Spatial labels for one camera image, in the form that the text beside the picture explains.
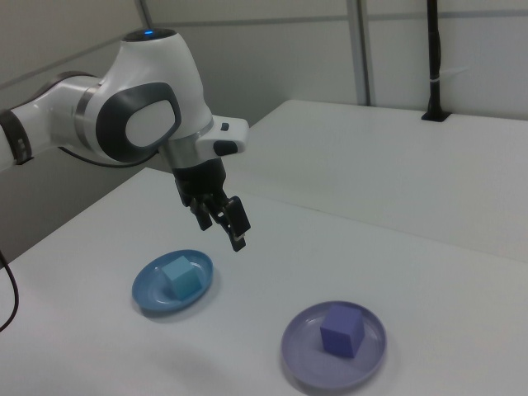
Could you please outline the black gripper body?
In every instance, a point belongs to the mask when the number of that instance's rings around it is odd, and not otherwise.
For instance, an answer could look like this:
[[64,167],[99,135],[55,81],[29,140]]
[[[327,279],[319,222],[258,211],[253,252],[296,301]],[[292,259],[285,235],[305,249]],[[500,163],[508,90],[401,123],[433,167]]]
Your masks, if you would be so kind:
[[172,174],[183,205],[206,196],[220,201],[227,198],[224,192],[226,171],[220,158],[193,167],[173,168]]

